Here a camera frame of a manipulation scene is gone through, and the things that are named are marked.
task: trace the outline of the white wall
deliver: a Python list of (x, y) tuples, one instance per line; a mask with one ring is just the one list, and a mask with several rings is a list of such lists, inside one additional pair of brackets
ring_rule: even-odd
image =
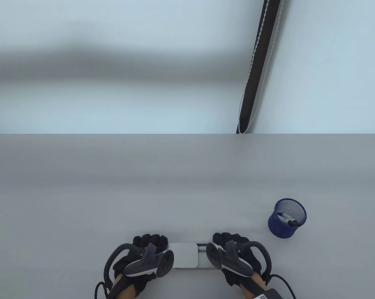
[(375, 1), (286, 1), (255, 133), (375, 133)]
[(0, 133), (234, 133), (262, 0), (0, 1)]

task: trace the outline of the hand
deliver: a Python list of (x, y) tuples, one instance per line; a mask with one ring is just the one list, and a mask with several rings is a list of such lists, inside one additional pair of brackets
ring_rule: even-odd
[[(160, 236), (160, 235), (143, 235), (142, 237), (136, 236), (133, 238), (133, 245), (140, 247), (140, 248), (145, 248), (149, 245), (149, 243), (152, 243), (153, 245), (156, 246), (156, 254), (166, 250), (166, 247), (168, 246), (168, 239), (165, 236)], [(118, 262), (116, 262), (113, 266), (114, 270), (114, 276), (117, 278), (117, 276), (122, 273), (125, 270), (125, 267), (129, 265), (130, 263), (137, 261), (141, 258), (140, 255), (136, 255), (135, 253), (129, 251), (129, 253), (121, 258)], [(145, 289), (147, 282), (150, 280), (153, 280), (156, 278), (156, 274), (152, 273), (150, 275), (141, 275), (141, 276), (136, 276), (136, 277), (126, 277), (123, 275), (123, 279), (128, 279), (131, 284), (135, 285), (136, 289), (136, 297)]]
[[(231, 240), (239, 244), (249, 242), (248, 238), (242, 237), (239, 234), (231, 235), (228, 232), (223, 232), (222, 234), (217, 232), (213, 235), (213, 243), (222, 246), (223, 249), (225, 249), (226, 242)], [(255, 258), (250, 248), (239, 252), (238, 256), (249, 263), (256, 273), (261, 275), (261, 263)], [(243, 285), (247, 290), (254, 294), (261, 294), (263, 292), (263, 288), (255, 283), (250, 277), (243, 277), (226, 269), (222, 269), (222, 272), (230, 286), (238, 285), (240, 287)]]

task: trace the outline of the blue mesh pen holder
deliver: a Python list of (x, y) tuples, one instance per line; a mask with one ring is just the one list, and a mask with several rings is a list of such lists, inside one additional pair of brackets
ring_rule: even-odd
[(287, 239), (290, 238), (296, 232), (298, 227), (290, 226), (282, 222), (277, 213), (286, 213), (292, 218), (296, 219), (300, 225), (304, 225), (307, 220), (307, 212), (304, 207), (295, 199), (283, 198), (280, 199), (276, 205), (275, 209), (270, 215), (267, 225), (270, 231), (277, 237)]

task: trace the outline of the marker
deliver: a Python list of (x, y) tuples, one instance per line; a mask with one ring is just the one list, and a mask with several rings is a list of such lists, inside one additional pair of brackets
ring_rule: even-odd
[(287, 225), (294, 226), (294, 227), (301, 226), (301, 224), (296, 219), (294, 219), (293, 217), (291, 217), (290, 215), (286, 213), (277, 213), (277, 216), (283, 223)]

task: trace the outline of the cable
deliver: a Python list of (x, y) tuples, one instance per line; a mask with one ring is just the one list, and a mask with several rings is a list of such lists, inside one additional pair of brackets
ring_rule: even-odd
[(297, 299), (297, 298), (296, 298), (296, 295), (294, 295), (294, 292), (293, 292), (293, 290), (291, 289), (290, 285), (289, 285), (289, 284), (287, 283), (287, 281), (286, 281), (283, 277), (281, 277), (280, 275), (277, 275), (277, 274), (271, 274), (271, 275), (269, 275), (269, 279), (267, 280), (266, 285), (270, 282), (270, 280), (272, 279), (272, 277), (277, 277), (277, 278), (281, 279), (281, 280), (287, 285), (287, 287), (288, 287), (288, 289), (289, 289), (291, 295), (293, 296), (293, 298), (294, 298), (294, 299)]
[[(270, 57), (272, 57), (272, 53), (273, 53), (273, 47), (275, 45), (275, 41), (276, 41), (276, 36), (277, 36), (277, 31), (279, 30), (279, 23), (280, 23), (280, 17), (281, 17), (281, 11), (283, 10), (283, 4), (284, 4), (284, 0), (281, 1), (281, 4), (280, 4), (280, 9), (279, 9), (279, 18), (277, 19), (277, 25), (276, 25), (276, 29), (275, 29), (275, 34), (273, 36), (273, 43), (272, 43), (272, 48), (270, 50), (270, 53), (269, 53), (269, 58), (267, 60), (267, 63), (266, 63), (266, 68), (265, 68), (265, 72), (263, 73), (263, 80), (262, 80), (262, 85), (261, 85), (261, 91), (260, 91), (260, 95), (258, 97), (258, 101), (261, 99), (261, 96), (262, 96), (262, 90), (263, 90), (263, 84), (265, 83), (265, 78), (266, 78), (266, 73), (267, 73), (267, 68), (269, 67), (269, 62), (270, 62)], [(266, 7), (265, 7), (265, 12), (263, 14), (263, 19), (262, 19), (262, 24), (261, 24), (261, 28), (260, 28), (260, 32), (258, 34), (258, 40), (255, 44), (255, 48), (254, 48), (254, 51), (252, 53), (252, 58), (251, 58), (251, 64), (250, 64), (250, 70), (248, 71), (248, 77), (247, 77), (247, 83), (246, 85), (248, 84), (248, 79), (250, 78), (250, 74), (251, 74), (251, 69), (252, 69), (252, 64), (254, 63), (254, 56), (255, 56), (255, 51), (257, 50), (257, 46), (258, 46), (258, 43), (260, 41), (260, 37), (261, 37), (261, 33), (262, 33), (262, 28), (263, 28), (263, 23), (265, 21), (265, 16), (266, 16), (266, 11), (267, 11), (267, 7), (269, 5), (269, 0), (267, 0), (267, 3), (266, 3)], [(252, 121), (254, 120), (254, 117), (255, 117), (255, 114), (257, 113), (257, 108), (258, 108), (258, 105), (257, 105), (257, 108), (255, 109), (254, 111), (254, 114), (253, 114), (253, 117), (251, 118), (251, 121), (248, 123), (248, 126), (247, 126), (247, 129), (242, 133), (240, 131), (240, 113), (241, 113), (241, 106), (243, 104), (243, 98), (244, 98), (244, 94), (245, 94), (246, 90), (244, 89), (243, 91), (243, 95), (241, 96), (241, 99), (240, 99), (240, 106), (239, 106), (239, 109), (238, 109), (238, 132), (239, 134), (245, 134), (249, 127), (251, 126), (252, 124)]]

